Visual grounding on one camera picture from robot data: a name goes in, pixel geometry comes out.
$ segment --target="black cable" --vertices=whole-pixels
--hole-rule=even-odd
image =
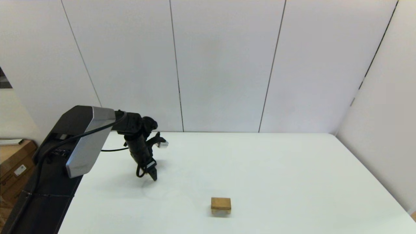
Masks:
[[[56,145],[54,145],[54,146],[50,147],[48,150],[46,150],[46,151],[43,153],[43,155],[40,157],[40,159],[39,159],[39,161],[38,161],[38,163],[37,163],[37,165],[36,165],[36,169],[37,169],[37,170],[36,170],[36,173],[37,173],[37,174],[36,174],[35,184],[34,184],[34,186],[32,187],[32,189],[30,190],[30,192],[28,192],[28,193],[26,194],[26,200],[25,200],[25,202],[23,203],[22,207],[20,208],[19,213],[17,214],[16,218],[14,219],[14,221],[13,221],[13,223],[11,224],[11,226],[10,226],[10,228],[9,228],[9,231],[8,231],[7,233],[8,233],[8,234],[11,234],[11,233],[12,233],[12,231],[15,229],[15,226],[16,226],[17,222],[19,221],[20,217],[22,216],[23,212],[26,210],[27,205],[28,205],[28,204],[29,204],[29,202],[32,200],[32,195],[36,192],[37,186],[39,185],[40,175],[41,175],[41,173],[42,173],[43,162],[45,161],[45,159],[47,158],[47,155],[48,155],[50,152],[52,152],[53,150],[57,149],[58,147],[60,147],[60,146],[62,146],[62,145],[64,145],[64,144],[66,144],[66,143],[68,143],[68,142],[75,141],[75,140],[77,140],[77,139],[79,139],[79,138],[81,138],[81,137],[85,137],[85,136],[91,135],[91,134],[93,134],[93,133],[96,133],[96,132],[102,131],[102,130],[104,130],[104,129],[106,129],[106,128],[112,127],[112,126],[114,126],[114,125],[116,125],[116,124],[120,123],[121,121],[123,121],[126,117],[127,117],[127,112],[125,112],[125,111],[124,111],[123,116],[122,116],[119,120],[117,120],[117,121],[115,121],[115,122],[113,122],[113,123],[111,123],[111,124],[107,124],[107,125],[105,125],[105,126],[102,126],[102,127],[96,128],[96,129],[94,129],[94,130],[91,130],[91,131],[88,131],[88,132],[84,132],[84,133],[79,134],[79,135],[77,135],[77,136],[74,136],[74,137],[68,138],[68,139],[66,139],[66,140],[63,140],[63,141],[59,142],[58,144],[56,144]],[[40,151],[40,148],[39,148],[39,149],[37,149],[37,151],[35,152],[35,154],[34,154],[33,158],[35,158],[35,157],[39,154],[39,151]]]
[[[102,149],[101,152],[114,152],[114,151],[121,151],[125,149],[129,149],[129,148],[126,147],[126,148],[121,148],[121,149]]]

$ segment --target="tabletop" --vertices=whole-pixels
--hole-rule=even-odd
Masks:
[[[102,152],[60,228],[83,233],[409,234],[416,223],[334,136],[163,132],[158,180],[128,150]],[[103,149],[123,147],[111,132]],[[211,197],[231,214],[211,214]]]

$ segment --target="label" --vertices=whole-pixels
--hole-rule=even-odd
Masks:
[[[15,170],[15,175],[20,176],[24,171],[26,170],[26,167],[22,164],[19,168]]]
[[[155,164],[155,161],[152,161],[151,163],[147,164],[146,168],[151,167],[153,164]]]

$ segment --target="white wall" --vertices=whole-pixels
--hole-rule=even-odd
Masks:
[[[288,0],[261,132],[334,134],[396,0]]]
[[[44,135],[75,105],[100,106],[59,0],[0,1],[0,67]]]
[[[169,0],[64,0],[103,107],[182,131]]]
[[[171,0],[183,128],[257,132],[283,0]]]
[[[31,139],[39,146],[44,137],[14,90],[0,89],[0,139]]]
[[[400,0],[337,137],[409,212],[416,210],[416,1]]]

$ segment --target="cardboard box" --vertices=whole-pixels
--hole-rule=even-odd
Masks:
[[[2,177],[0,177],[0,195],[6,192],[10,187],[12,187],[21,177],[23,177],[30,169],[35,165],[32,161],[32,156],[35,152],[30,152],[25,158],[20,162],[16,163],[10,170],[3,171]]]
[[[36,150],[33,141],[25,140],[20,145],[9,145],[0,147],[0,178],[8,173],[17,163],[22,161],[28,154]]]
[[[27,173],[23,175],[16,183],[7,189],[2,195],[1,200],[8,202],[9,204],[16,204],[17,200],[19,199],[19,195],[21,191],[25,188],[26,183],[32,176],[33,172],[35,171],[35,167],[28,169]]]
[[[35,150],[36,145],[30,140],[25,140],[20,145],[0,147],[0,196],[12,189],[14,184],[34,168],[32,156]]]
[[[0,230],[9,217],[22,189],[35,170],[33,141],[0,147]]]

